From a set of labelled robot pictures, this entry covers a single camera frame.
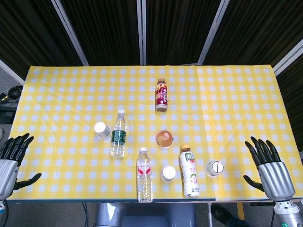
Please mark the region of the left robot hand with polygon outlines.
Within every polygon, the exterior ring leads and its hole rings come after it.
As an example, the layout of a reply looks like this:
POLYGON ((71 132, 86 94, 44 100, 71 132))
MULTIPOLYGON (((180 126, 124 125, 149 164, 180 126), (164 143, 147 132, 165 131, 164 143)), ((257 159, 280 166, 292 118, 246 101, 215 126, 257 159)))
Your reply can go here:
POLYGON ((29 144, 34 137, 26 133, 22 136, 9 138, 0 147, 0 200, 7 199, 13 191, 27 187, 35 183, 41 173, 37 173, 32 178, 24 181, 18 181, 17 176, 19 168, 26 154, 29 144))

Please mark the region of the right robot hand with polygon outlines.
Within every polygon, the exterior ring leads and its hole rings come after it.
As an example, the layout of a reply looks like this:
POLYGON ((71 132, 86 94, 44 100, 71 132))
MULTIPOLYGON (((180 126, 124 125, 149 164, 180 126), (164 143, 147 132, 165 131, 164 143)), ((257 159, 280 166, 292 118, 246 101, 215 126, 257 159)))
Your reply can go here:
POLYGON ((245 141, 253 162, 257 168, 261 182, 253 181, 244 175, 244 180, 252 187, 262 191, 272 201, 287 201, 295 195, 294 185, 284 162, 273 143, 251 136, 250 144, 245 141))

